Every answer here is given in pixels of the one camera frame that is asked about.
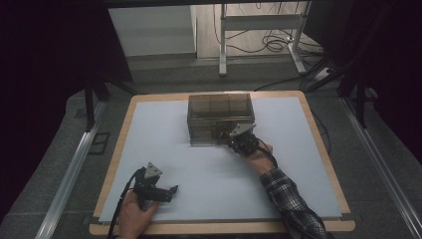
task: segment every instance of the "gray carpet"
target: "gray carpet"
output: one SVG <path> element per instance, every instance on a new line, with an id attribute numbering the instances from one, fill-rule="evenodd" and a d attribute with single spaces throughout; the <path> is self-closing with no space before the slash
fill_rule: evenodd
<path id="1" fill-rule="evenodd" d="M 140 93 L 181 93 L 251 91 L 259 86 L 296 77 L 289 59 L 268 62 L 249 59 L 229 61 L 228 76 L 219 78 L 215 61 L 186 64 L 160 63 L 142 68 L 129 60 L 134 83 Z M 300 81 L 274 85 L 265 90 L 297 90 Z M 412 238 L 405 222 L 375 170 L 368 153 L 354 131 L 342 104 L 335 95 L 338 82 L 307 94 L 310 107 L 328 128 L 320 132 L 344 195 L 356 219 L 352 232 L 333 233 L 335 238 Z M 89 232 L 89 220 L 102 189 L 106 170 L 125 117 L 131 95 L 107 85 L 111 98 L 98 133 L 109 133 L 104 154 L 92 146 L 72 191 L 53 238 L 97 238 Z M 55 196 L 61 179 L 85 130 L 84 94 L 69 98 L 67 113 L 55 139 L 37 171 L 28 182 L 0 227 L 0 238 L 34 238 Z M 394 133 L 383 123 L 371 104 L 366 106 L 366 122 L 387 163 L 409 199 L 422 212 L 422 167 Z M 280 235 L 166 236 L 169 238 L 280 238 Z"/>

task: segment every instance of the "hand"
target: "hand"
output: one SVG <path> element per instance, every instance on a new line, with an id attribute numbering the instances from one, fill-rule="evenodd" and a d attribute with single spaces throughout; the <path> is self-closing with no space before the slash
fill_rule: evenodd
<path id="1" fill-rule="evenodd" d="M 263 149 L 269 149 L 270 152 L 273 152 L 273 147 L 269 144 L 260 142 L 260 147 Z M 251 165 L 252 168 L 258 171 L 261 175 L 274 169 L 274 164 L 263 152 L 259 150 L 256 150 L 249 156 L 243 156 L 243 158 L 245 158 L 248 164 Z"/>
<path id="2" fill-rule="evenodd" d="M 136 193 L 129 191 L 118 214 L 119 236 L 125 239 L 136 239 L 145 231 L 157 208 L 158 203 L 152 202 L 146 211 L 142 211 L 138 206 Z"/>

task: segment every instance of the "transparent box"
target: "transparent box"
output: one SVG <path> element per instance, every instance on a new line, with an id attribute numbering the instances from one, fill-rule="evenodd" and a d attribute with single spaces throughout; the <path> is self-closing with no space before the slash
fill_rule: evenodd
<path id="1" fill-rule="evenodd" d="M 189 96 L 187 124 L 192 145 L 226 143 L 237 123 L 253 122 L 249 94 Z"/>

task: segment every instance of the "plaid shirt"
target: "plaid shirt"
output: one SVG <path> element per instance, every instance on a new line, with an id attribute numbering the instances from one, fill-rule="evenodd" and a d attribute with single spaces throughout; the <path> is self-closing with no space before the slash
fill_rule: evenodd
<path id="1" fill-rule="evenodd" d="M 291 238 L 329 238 L 321 219 L 308 208 L 296 184 L 281 169 L 264 173 L 260 180 L 270 201 L 282 214 Z"/>

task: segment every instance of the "wooden border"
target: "wooden border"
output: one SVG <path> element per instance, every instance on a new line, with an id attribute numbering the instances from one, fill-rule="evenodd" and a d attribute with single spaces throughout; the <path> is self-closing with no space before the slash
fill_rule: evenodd
<path id="1" fill-rule="evenodd" d="M 164 101 L 188 101 L 190 95 L 198 94 L 236 94 L 236 93 L 248 93 L 248 92 L 220 92 L 220 93 L 193 93 L 193 94 L 168 94 L 168 95 L 145 95 L 135 96 L 131 99 L 129 108 L 127 109 L 126 117 L 124 118 L 123 126 L 121 128 L 120 135 L 117 140 L 117 144 L 112 155 L 111 162 L 109 164 L 108 172 L 105 177 L 103 189 L 97 203 L 96 210 L 94 212 L 95 218 L 100 217 L 103 211 L 103 207 L 106 203 L 106 198 L 111 189 L 112 182 L 114 180 L 115 172 L 120 161 L 121 153 L 123 150 L 124 142 L 130 127 L 130 123 L 133 117 L 136 104 L 140 102 L 164 102 Z M 287 91 L 287 92 L 249 92 L 252 99 L 257 98 L 288 98 L 296 97 L 299 98 L 305 116 L 310 125 L 311 132 L 316 141 L 319 154 L 322 162 L 325 166 L 326 173 L 331 182 L 335 196 L 337 198 L 340 211 L 342 214 L 350 213 L 350 209 L 345 200 L 344 194 L 341 190 L 341 186 L 338 182 L 334 168 L 332 167 L 329 156 L 325 150 L 322 138 L 320 137 L 317 129 L 316 122 L 314 121 L 313 114 L 308 105 L 307 99 L 302 92 L 299 91 Z M 352 231 L 355 223 L 353 220 L 341 221 L 325 220 L 325 227 L 327 231 Z M 115 226 L 115 232 L 118 232 L 118 226 Z M 168 234 L 213 234 L 213 233 L 277 233 L 286 232 L 286 228 L 283 223 L 280 222 L 231 222 L 231 223 L 152 223 L 149 225 L 145 234 L 153 235 L 168 235 Z M 107 235 L 108 225 L 91 224 L 90 232 L 93 235 Z"/>

